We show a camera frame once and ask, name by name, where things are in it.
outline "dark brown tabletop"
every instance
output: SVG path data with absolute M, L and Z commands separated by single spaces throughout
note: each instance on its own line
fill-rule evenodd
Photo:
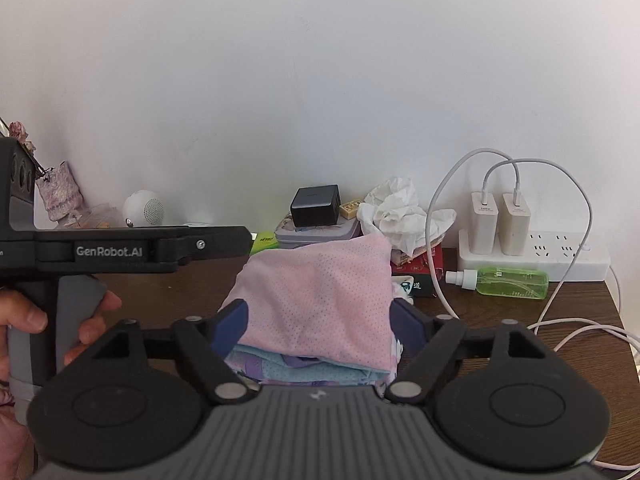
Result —
M 455 250 L 445 250 L 444 254 L 445 267 L 455 269 Z M 124 302 L 123 309 L 109 315 L 108 323 L 132 317 L 146 328 L 160 328 L 189 315 L 210 316 L 226 298 L 245 261 L 246 258 L 233 258 L 193 262 L 174 274 L 101 276 Z M 505 318 L 530 324 L 545 305 L 543 301 L 482 296 L 452 285 L 444 285 L 443 290 L 453 309 L 472 327 L 493 326 Z M 443 312 L 436 298 L 418 298 L 415 303 L 430 315 Z M 622 327 L 604 282 L 563 285 L 546 318 L 557 317 L 586 317 Z M 579 326 L 565 323 L 543 327 L 539 336 L 554 346 Z M 640 462 L 640 384 L 629 345 L 594 330 L 574 338 L 560 352 L 609 403 L 611 428 L 598 458 L 625 465 Z

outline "black cube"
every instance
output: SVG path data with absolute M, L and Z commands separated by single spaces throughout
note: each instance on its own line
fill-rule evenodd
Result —
M 301 187 L 291 202 L 291 217 L 296 227 L 334 225 L 338 221 L 338 186 Z

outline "white bottle cap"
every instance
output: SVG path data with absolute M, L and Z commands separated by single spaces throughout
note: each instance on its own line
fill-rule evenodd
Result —
M 478 271 L 475 269 L 459 270 L 458 272 L 448 270 L 445 281 L 453 285 L 461 285 L 462 288 L 466 288 L 467 290 L 476 290 Z

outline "white logo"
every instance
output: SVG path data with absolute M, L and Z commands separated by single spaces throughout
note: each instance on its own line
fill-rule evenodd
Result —
M 115 247 L 91 247 L 85 249 L 82 246 L 78 246 L 76 254 L 78 256 L 123 256 L 124 258 L 132 258 L 142 256 L 142 247 L 134 247 L 132 249 L 128 247 L 123 249 L 116 249 Z
M 311 397 L 313 400 L 320 400 L 323 397 L 326 397 L 326 392 L 323 390 L 318 390 L 316 392 L 313 392 L 312 394 L 309 394 L 309 397 Z

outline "power outlet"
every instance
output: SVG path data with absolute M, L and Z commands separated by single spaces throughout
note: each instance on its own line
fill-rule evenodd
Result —
M 559 282 L 574 259 L 584 233 L 556 233 L 552 231 L 531 231 L 522 256 L 508 256 L 502 253 L 500 238 L 495 237 L 491 254 L 473 254 L 469 250 L 469 236 L 466 229 L 458 232 L 458 269 L 481 269 L 481 267 L 510 267 L 511 269 L 542 270 L 552 282 Z M 589 236 L 575 265 L 571 269 L 568 282 L 602 282 L 609 270 L 611 260 L 603 242 Z

